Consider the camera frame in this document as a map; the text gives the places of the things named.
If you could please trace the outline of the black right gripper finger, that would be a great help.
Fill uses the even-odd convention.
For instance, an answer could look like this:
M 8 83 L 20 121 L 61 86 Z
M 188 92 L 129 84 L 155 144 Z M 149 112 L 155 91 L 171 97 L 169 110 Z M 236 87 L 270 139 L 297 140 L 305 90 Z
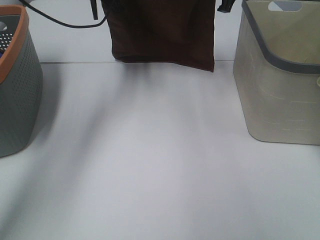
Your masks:
M 217 8 L 217 11 L 221 13 L 230 13 L 234 3 L 235 0 L 222 0 L 221 5 Z

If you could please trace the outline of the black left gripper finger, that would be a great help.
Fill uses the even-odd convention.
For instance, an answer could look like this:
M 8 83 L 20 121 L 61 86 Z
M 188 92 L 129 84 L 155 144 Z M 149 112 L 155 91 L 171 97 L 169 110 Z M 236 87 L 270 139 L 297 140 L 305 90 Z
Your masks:
M 91 11 L 94 20 L 98 20 L 97 0 L 90 0 Z

